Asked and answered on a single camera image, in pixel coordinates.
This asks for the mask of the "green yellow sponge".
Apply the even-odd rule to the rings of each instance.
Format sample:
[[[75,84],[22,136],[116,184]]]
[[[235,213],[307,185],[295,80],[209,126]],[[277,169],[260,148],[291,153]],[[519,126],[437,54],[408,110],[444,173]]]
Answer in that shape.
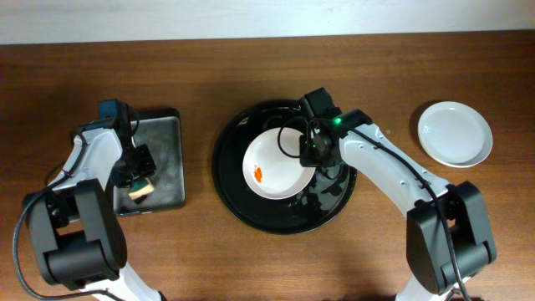
[[[132,200],[136,200],[140,197],[151,194],[154,191],[154,186],[151,184],[150,180],[147,178],[137,178],[135,179],[128,190],[128,196]]]

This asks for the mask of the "white plate bottom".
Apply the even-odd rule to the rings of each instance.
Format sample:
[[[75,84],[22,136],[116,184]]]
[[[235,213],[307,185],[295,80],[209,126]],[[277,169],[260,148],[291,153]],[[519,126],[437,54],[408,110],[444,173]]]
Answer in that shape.
[[[312,180],[315,168],[303,167],[298,158],[286,156],[279,145],[289,154],[297,155],[302,132],[293,128],[264,131],[247,147],[242,159],[242,174],[248,187],[257,195],[270,200],[282,200],[297,195]],[[262,182],[254,178],[254,166],[262,170]]]

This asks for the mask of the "white plate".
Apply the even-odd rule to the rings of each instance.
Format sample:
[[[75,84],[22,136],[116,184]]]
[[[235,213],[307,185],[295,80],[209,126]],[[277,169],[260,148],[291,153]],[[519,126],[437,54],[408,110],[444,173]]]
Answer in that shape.
[[[302,132],[293,128],[264,131],[247,147],[242,159],[242,174],[248,187],[257,195],[270,200],[282,200],[297,195],[312,180],[315,168],[303,167],[298,158],[286,156],[279,145],[289,154],[297,155]],[[254,166],[262,170],[262,182],[254,178]]]
[[[492,130],[482,115],[468,105],[452,101],[425,109],[417,123],[417,135],[422,148],[493,147]]]
[[[491,149],[446,147],[432,148],[423,146],[423,150],[433,160],[444,166],[455,168],[468,168],[482,163],[492,152]]]

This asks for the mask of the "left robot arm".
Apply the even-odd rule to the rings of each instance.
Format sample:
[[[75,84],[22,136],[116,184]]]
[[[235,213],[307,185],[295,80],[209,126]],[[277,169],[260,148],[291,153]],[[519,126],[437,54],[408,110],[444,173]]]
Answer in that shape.
[[[25,280],[18,237],[28,229],[38,269],[51,285],[69,293],[62,300],[92,296],[98,300],[162,300],[127,262],[125,235],[113,208],[113,189],[135,197],[153,192],[149,177],[155,162],[147,145],[137,145],[138,117],[118,99],[99,102],[99,117],[72,134],[73,149],[57,177],[25,197],[13,231],[15,273],[23,289],[43,300]]]

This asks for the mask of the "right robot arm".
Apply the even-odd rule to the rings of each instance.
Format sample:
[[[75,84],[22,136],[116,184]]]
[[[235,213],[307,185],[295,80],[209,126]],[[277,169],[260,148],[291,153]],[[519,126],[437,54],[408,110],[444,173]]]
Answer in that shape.
[[[396,299],[470,299],[466,282],[497,259],[479,189],[429,172],[363,111],[335,106],[324,88],[305,94],[298,105],[307,123],[302,166],[344,163],[368,177],[404,215],[412,275]]]

